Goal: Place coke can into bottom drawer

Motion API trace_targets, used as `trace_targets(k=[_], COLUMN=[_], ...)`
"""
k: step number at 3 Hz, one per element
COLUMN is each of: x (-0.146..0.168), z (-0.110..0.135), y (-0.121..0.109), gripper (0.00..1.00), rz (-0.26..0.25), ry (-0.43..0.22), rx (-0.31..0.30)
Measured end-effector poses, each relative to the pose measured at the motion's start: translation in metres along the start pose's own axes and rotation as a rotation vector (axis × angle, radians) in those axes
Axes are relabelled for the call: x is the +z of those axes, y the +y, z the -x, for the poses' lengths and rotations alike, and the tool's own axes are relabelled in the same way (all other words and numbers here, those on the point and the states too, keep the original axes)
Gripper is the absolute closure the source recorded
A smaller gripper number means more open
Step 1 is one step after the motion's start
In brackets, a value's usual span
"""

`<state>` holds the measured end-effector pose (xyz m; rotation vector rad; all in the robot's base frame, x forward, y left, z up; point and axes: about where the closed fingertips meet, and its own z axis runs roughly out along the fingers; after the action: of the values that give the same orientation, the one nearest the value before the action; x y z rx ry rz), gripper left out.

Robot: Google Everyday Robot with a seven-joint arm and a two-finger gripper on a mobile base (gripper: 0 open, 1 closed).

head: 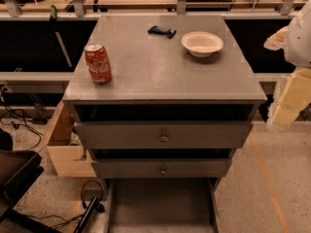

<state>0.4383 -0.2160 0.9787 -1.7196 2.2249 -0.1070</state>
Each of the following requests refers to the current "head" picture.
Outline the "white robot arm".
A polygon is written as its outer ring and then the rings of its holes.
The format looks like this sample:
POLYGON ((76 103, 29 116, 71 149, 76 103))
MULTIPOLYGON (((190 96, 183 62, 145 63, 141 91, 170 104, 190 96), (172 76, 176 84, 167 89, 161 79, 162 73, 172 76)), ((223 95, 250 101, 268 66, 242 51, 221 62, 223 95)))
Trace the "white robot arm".
POLYGON ((267 38, 263 46, 283 50, 285 60, 295 66, 268 113, 271 127, 288 128, 311 103, 311 0, 288 26, 267 38))

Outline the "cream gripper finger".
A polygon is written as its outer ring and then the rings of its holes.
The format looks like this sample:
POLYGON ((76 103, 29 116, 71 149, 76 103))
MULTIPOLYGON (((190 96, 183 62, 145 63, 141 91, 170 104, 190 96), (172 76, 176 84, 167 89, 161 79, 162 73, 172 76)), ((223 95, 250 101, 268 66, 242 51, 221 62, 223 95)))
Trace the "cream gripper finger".
POLYGON ((266 39, 263 46, 268 50, 280 50, 285 45, 288 27, 285 26, 266 39))
POLYGON ((268 111, 270 127, 290 127, 299 114, 311 103, 311 68, 296 67, 280 79, 268 111))

